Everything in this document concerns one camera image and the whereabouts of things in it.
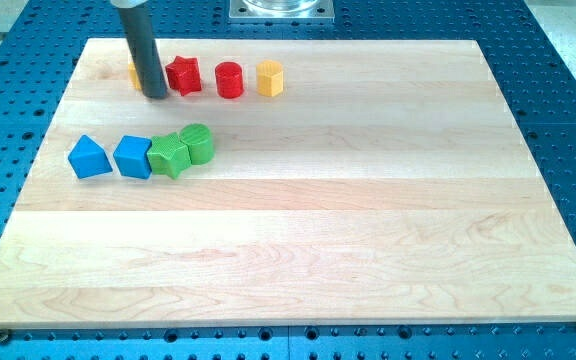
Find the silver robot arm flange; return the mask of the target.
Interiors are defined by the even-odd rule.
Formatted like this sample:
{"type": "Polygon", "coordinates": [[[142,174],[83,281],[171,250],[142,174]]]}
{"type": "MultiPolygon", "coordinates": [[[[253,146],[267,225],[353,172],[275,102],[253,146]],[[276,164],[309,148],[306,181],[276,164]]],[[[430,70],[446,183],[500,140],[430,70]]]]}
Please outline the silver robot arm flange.
{"type": "Polygon", "coordinates": [[[130,9],[146,3],[148,0],[110,0],[110,3],[119,9],[130,9]]]}

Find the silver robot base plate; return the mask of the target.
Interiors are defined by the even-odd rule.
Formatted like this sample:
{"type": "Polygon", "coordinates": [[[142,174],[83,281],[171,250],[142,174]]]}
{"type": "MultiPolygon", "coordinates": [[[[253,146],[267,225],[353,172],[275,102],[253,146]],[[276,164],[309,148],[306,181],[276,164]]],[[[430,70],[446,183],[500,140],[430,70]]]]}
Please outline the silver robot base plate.
{"type": "Polygon", "coordinates": [[[234,23],[324,21],[335,19],[333,0],[229,0],[234,23]]]}

